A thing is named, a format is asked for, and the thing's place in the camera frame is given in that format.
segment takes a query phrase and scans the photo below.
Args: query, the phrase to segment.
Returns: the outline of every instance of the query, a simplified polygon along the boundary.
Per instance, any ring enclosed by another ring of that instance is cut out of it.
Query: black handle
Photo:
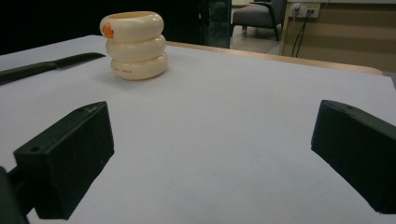
[[[56,69],[53,62],[34,63],[0,72],[0,85]]]

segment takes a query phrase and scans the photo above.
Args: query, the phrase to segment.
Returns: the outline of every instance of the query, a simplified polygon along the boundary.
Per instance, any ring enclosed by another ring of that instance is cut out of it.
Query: table surface
[[[0,56],[0,67],[106,54],[105,43],[85,36]],[[67,223],[395,223],[310,149],[324,99],[395,125],[389,77],[180,46],[148,80],[116,78],[105,57],[0,86],[0,165],[11,170],[15,149],[106,101],[115,154]]]

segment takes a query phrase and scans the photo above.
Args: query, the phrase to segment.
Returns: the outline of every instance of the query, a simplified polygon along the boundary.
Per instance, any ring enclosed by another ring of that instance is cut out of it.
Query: cream ring toy
[[[122,12],[108,15],[100,22],[102,35],[114,41],[140,41],[163,31],[163,18],[151,11]]]
[[[106,51],[114,60],[134,63],[161,56],[165,50],[166,40],[163,35],[140,42],[116,42],[107,40]]]
[[[161,74],[168,65],[168,57],[163,53],[160,57],[140,63],[123,63],[111,60],[113,72],[126,80],[140,80],[156,77]]]

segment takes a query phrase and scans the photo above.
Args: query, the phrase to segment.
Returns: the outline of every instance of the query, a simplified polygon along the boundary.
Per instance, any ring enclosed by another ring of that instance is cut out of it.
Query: gray chair
[[[276,41],[279,40],[277,26],[285,19],[287,0],[269,0],[251,2],[247,7],[237,9],[233,13],[230,36],[233,36],[235,25],[242,26],[246,30],[248,26],[274,29]]]

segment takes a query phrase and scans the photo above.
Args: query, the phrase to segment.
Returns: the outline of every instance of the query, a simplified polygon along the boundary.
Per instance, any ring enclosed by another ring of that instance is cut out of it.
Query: orange label
[[[105,38],[112,39],[114,38],[114,31],[111,29],[110,23],[105,23],[102,28],[102,32]]]

